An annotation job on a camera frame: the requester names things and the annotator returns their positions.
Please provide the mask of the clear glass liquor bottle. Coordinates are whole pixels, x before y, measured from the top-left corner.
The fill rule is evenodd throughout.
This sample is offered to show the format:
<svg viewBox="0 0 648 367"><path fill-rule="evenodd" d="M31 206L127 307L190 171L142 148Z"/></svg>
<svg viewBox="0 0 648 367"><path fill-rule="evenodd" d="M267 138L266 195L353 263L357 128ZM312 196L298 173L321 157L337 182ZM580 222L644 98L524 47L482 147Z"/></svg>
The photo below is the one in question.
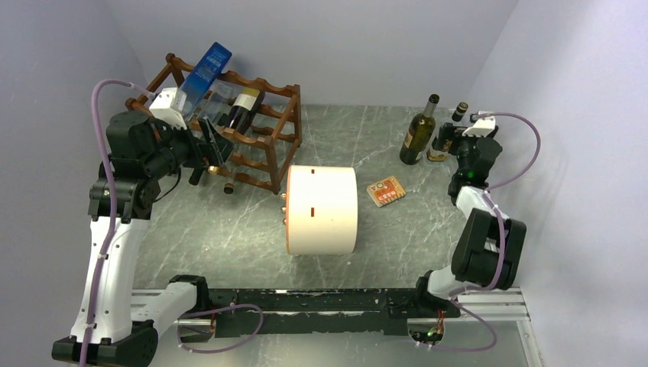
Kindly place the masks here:
<svg viewBox="0 0 648 367"><path fill-rule="evenodd" d="M442 120L436 132L433 134L430 146L426 151L426 159L430 162L443 162L447 159L450 145L452 144L450 135L444 126L447 124L457 125L463 119L468 111L469 104L460 102L454 109L454 112L448 119Z"/></svg>

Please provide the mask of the dark green wine bottle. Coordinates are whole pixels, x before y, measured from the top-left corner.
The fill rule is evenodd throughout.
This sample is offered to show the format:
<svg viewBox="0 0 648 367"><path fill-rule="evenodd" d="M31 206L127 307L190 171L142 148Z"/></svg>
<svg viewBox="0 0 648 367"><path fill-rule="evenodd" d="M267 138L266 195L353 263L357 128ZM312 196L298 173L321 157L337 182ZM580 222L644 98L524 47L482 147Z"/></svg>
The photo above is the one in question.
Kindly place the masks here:
<svg viewBox="0 0 648 367"><path fill-rule="evenodd" d="M438 94L431 94L424 110L415 115L410 122L399 153L399 158L404 164L414 165L422 158L423 151L436 127L433 113L439 100L440 96Z"/></svg>

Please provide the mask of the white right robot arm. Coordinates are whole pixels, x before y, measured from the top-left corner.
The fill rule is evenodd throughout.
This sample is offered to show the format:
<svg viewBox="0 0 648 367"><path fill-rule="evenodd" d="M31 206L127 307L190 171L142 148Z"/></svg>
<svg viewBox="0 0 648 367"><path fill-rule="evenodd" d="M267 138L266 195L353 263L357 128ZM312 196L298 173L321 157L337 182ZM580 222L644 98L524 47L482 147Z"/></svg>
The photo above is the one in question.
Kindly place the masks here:
<svg viewBox="0 0 648 367"><path fill-rule="evenodd" d="M448 195L465 215L466 224L450 265L428 271L416 283L413 309L423 317L450 310L464 291L506 290L517 275L526 225L498 209L488 192L488 176L503 148L496 128L470 135L466 127L445 123L432 147L458 163Z"/></svg>

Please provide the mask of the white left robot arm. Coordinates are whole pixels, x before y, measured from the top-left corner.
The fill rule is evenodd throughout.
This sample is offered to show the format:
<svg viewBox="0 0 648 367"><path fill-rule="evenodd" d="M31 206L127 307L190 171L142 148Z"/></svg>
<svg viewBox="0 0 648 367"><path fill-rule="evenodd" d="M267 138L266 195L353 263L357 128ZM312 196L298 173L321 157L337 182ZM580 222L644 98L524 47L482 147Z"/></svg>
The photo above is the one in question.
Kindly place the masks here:
<svg viewBox="0 0 648 367"><path fill-rule="evenodd" d="M224 139L208 119L178 128L142 111L114 115L99 129L102 163L89 191L91 254L86 288L70 334L51 355L83 366L147 366L160 336L182 315L212 307L206 279L177 275L162 292L132 310L134 271L149 229L160 180L187 167L197 184L221 161Z"/></svg>

